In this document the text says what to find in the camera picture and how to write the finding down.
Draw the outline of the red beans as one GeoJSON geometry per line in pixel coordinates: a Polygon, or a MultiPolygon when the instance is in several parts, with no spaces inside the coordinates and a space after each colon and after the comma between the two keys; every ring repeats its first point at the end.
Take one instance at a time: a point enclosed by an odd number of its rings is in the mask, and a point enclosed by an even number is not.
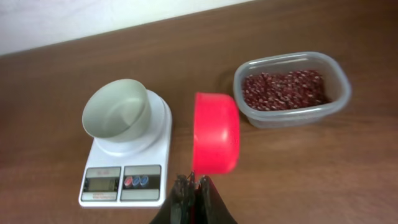
{"type": "Polygon", "coordinates": [[[330,102],[324,77],[316,70],[249,75],[241,87],[245,103],[258,111],[295,110],[330,102]]]}

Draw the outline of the clear plastic container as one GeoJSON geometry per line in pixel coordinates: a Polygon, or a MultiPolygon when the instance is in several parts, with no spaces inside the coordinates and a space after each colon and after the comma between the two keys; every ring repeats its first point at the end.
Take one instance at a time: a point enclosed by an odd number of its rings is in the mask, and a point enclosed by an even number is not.
{"type": "Polygon", "coordinates": [[[343,109],[351,85],[338,62],[319,52],[297,52],[243,63],[234,74],[238,108],[259,129],[317,122],[343,109]]]}

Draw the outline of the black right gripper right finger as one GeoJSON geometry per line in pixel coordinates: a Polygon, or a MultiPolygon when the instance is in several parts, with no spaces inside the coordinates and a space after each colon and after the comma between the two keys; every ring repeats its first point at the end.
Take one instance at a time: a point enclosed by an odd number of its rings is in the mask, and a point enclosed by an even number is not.
{"type": "Polygon", "coordinates": [[[237,224],[207,175],[195,191],[195,224],[237,224]]]}

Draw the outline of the orange plastic measuring scoop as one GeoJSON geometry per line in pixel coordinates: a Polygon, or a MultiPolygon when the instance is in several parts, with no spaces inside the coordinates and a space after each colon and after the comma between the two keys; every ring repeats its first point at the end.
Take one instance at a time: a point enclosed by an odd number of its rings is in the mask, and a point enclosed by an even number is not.
{"type": "Polygon", "coordinates": [[[234,99],[221,93],[196,93],[193,171],[197,175],[227,174],[238,163],[239,148],[239,111],[234,99]]]}

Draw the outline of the white round bowl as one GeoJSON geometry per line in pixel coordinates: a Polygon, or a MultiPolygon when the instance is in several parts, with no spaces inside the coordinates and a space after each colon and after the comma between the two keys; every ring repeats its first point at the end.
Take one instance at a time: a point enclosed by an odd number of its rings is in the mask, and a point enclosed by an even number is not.
{"type": "Polygon", "coordinates": [[[122,79],[101,87],[87,102],[82,125],[88,135],[111,142],[137,139],[149,127],[149,94],[137,80],[122,79]]]}

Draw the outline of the white digital kitchen scale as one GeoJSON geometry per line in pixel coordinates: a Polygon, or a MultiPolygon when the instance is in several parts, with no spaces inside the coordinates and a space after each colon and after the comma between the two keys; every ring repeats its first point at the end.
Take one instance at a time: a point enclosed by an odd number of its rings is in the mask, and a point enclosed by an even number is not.
{"type": "Polygon", "coordinates": [[[121,143],[94,139],[78,198],[82,207],[160,207],[165,201],[172,114],[159,95],[147,93],[152,115],[143,135],[121,143]]]}

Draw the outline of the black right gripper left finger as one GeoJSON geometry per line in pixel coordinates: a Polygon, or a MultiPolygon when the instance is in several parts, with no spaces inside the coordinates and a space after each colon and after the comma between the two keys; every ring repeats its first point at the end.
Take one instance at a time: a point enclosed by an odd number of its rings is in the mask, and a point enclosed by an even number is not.
{"type": "Polygon", "coordinates": [[[195,174],[180,174],[150,224],[190,224],[191,212],[195,202],[195,174]]]}

